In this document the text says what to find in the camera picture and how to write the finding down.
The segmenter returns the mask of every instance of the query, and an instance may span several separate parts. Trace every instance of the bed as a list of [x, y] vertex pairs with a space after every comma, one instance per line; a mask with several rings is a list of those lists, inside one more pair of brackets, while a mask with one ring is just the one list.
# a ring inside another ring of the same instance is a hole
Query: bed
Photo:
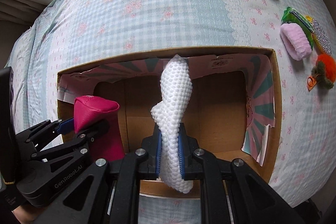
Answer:
[[[336, 166], [336, 89], [308, 93], [306, 79], [317, 52], [303, 62], [288, 56], [279, 35], [287, 6], [317, 18], [336, 51], [335, 25], [322, 0], [53, 0], [16, 41], [7, 64], [15, 74], [15, 130], [57, 119], [57, 72], [75, 65], [168, 47], [273, 48], [283, 110], [269, 183], [296, 206], [319, 190]], [[155, 219], [153, 206], [160, 212]], [[198, 200], [143, 196], [139, 208], [140, 223], [200, 222]]]

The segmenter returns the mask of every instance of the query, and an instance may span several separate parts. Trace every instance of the white towel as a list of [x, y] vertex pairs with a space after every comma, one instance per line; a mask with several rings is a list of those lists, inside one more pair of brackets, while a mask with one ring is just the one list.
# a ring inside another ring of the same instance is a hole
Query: white towel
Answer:
[[162, 134], [160, 178], [168, 186], [186, 194], [193, 182], [184, 181], [180, 174], [178, 136], [192, 92], [187, 62], [175, 55], [163, 70], [160, 82], [162, 101], [151, 111]]

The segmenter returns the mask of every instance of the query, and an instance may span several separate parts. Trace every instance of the brown cardboard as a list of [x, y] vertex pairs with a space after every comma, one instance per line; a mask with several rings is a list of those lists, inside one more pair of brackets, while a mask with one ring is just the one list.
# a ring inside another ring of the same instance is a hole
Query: brown cardboard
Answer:
[[[153, 57], [171, 58], [175, 54], [190, 57], [231, 53], [265, 54], [270, 59], [274, 89], [275, 127], [269, 130], [263, 166], [260, 166], [250, 155], [241, 150], [246, 132], [246, 85], [242, 72], [217, 73], [194, 79], [193, 93], [183, 122], [187, 134], [196, 138], [201, 148], [209, 150], [224, 160], [242, 158], [268, 182], [278, 151], [282, 109], [278, 64], [273, 50], [252, 47], [186, 47], [137, 52], [62, 71], [58, 74], [58, 81], [62, 74], [86, 71], [101, 64]], [[117, 101], [120, 104], [118, 118], [125, 152], [136, 150], [140, 147], [144, 137], [152, 135], [154, 121], [150, 110], [161, 101], [159, 80], [157, 76], [142, 76], [121, 80], [113, 84], [101, 82], [95, 88], [94, 95]], [[58, 115], [61, 119], [72, 117], [73, 105], [58, 101]], [[192, 191], [185, 195], [169, 188], [162, 182], [142, 181], [140, 192], [175, 198], [194, 198], [199, 197], [199, 184], [195, 183]]]

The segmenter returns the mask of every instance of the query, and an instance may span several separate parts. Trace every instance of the orange fluffy ball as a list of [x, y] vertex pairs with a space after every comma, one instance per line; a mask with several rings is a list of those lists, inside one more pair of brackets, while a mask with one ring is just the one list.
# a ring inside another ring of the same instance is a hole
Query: orange fluffy ball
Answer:
[[335, 60], [327, 54], [320, 54], [317, 57], [317, 62], [322, 61], [325, 64], [325, 76], [334, 83], [336, 80], [336, 63]]

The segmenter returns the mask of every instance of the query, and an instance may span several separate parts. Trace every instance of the green packet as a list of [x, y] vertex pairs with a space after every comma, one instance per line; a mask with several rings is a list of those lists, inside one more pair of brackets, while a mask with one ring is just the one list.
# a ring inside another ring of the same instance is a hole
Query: green packet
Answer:
[[313, 50], [314, 46], [314, 39], [313, 39], [313, 32], [314, 29], [310, 22], [303, 16], [301, 15], [298, 11], [296, 11], [294, 8], [287, 7], [285, 11], [283, 11], [283, 16], [281, 18], [281, 23], [296, 23], [298, 24], [303, 32], [305, 33], [308, 42], [310, 44], [311, 49]]

